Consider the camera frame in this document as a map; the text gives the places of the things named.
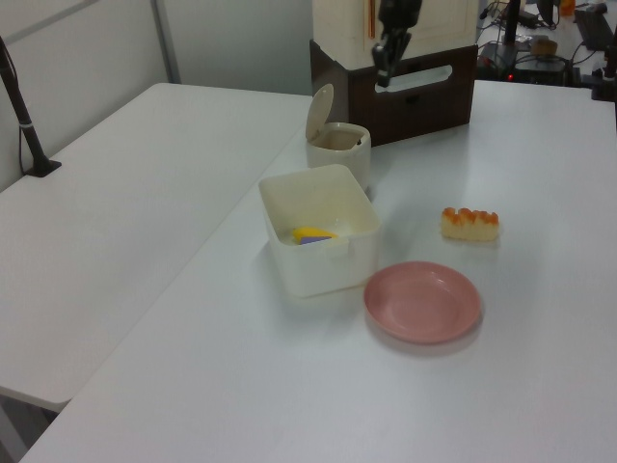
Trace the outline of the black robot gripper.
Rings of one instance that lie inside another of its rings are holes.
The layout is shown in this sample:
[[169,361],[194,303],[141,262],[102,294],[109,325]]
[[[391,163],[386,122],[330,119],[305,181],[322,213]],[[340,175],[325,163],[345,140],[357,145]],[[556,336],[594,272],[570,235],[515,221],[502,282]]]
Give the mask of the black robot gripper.
[[383,25],[383,43],[373,46],[371,53],[377,70],[377,85],[389,86],[390,80],[410,40],[408,29],[416,26],[421,0],[382,0],[378,18]]

